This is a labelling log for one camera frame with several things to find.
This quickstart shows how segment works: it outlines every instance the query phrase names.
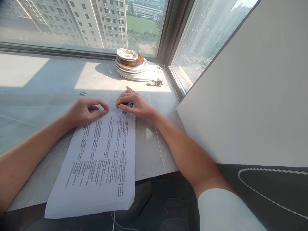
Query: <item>white cable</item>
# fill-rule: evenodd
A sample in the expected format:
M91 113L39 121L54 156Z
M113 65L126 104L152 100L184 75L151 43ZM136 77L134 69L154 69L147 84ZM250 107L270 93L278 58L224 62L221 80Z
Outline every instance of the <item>white cable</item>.
M267 198L266 196L264 196L263 194L259 193L257 190L254 190L252 187L250 187L248 184L246 184L246 183L241 179L241 173L244 172L244 171L269 171L269 172L283 172L283 173L295 173L295 174L308 175L307 172L303 172L303 171L302 171L302 172L298 172L298 171L291 171L291 170L284 170L284 169L283 169L283 170L280 170L280 169L269 169L269 168L243 168L243 169L241 169L241 170L239 170L239 171L237 172L237 177L241 180L241 182L242 182L243 184L245 184L248 188L250 188L250 189L253 190L254 192L258 193L260 196L264 197L265 199L269 200L270 202L273 202L274 204L278 205L279 207L281 207L281 208L283 208L283 209L285 209L285 210L287 210L287 211L289 211L289 212L291 212L291 213L294 213L294 214L296 214L296 215L299 215L300 217L303 217L303 218L305 218L305 219L308 220L308 217L306 217L306 216L304 216L304 215L302 215L302 214L300 214L300 213L297 213L297 212L295 212L295 211L292 211L292 210L290 210L290 209L288 209L288 208L286 208L286 207L284 207L284 206L282 206L282 205L276 203L275 201L271 200L270 198Z
M115 229L115 219L116 219L115 211L113 211L113 215L114 215L114 217L113 217L113 227L112 227L112 231Z
M115 214L115 212L114 212L114 217L112 216L112 212L110 211L110 215L111 215L111 217L112 217L112 219L113 219L113 225L115 225L115 223L120 227L120 228L122 228L122 229L126 229L126 230L133 230L133 231L140 231L140 230L137 230L137 229L131 229L131 228L125 228L125 227L123 227L123 226L121 226L121 225L119 225L115 220L116 220L116 214Z

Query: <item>hand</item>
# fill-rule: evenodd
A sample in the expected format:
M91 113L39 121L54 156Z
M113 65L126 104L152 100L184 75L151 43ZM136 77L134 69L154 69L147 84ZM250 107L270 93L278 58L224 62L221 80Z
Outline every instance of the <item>hand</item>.
M119 98L116 100L116 107L121 110L131 113L135 116L141 118L147 118L152 120L153 117L158 113L153 107L151 107L138 93L133 89L126 87L127 90L124 91ZM128 107L121 103L132 102L135 104L135 108Z
M100 104L104 110L90 113L89 110L99 110ZM73 106L60 118L69 129L84 125L94 119L104 116L109 111L108 105L98 98L79 98Z

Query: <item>white paper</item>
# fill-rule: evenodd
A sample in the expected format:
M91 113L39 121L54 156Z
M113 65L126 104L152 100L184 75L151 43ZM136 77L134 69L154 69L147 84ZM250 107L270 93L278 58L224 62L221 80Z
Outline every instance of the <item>white paper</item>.
M135 116L109 112L76 129L45 218L128 210L135 196Z

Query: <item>white sleeve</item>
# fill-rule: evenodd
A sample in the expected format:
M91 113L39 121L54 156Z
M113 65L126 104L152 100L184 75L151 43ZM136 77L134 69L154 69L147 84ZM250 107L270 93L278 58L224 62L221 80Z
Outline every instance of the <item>white sleeve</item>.
M200 231L266 231L246 204L234 193L209 189L198 199Z

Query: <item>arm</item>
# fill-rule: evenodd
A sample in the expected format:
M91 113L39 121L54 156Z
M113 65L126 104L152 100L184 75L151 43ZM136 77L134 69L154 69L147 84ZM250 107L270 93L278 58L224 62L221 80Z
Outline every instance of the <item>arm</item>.
M121 105L123 102L133 102L135 108ZM156 125L166 140L176 165L192 185L197 199L202 192L211 188L233 192L211 157L184 132L148 105L139 94L127 87L118 98L116 106L138 117L147 118Z
M95 106L97 104L106 110L90 114L89 110L99 110ZM81 98L62 117L0 155L0 215L7 210L36 166L61 136L74 127L105 115L107 110L108 105L100 99Z

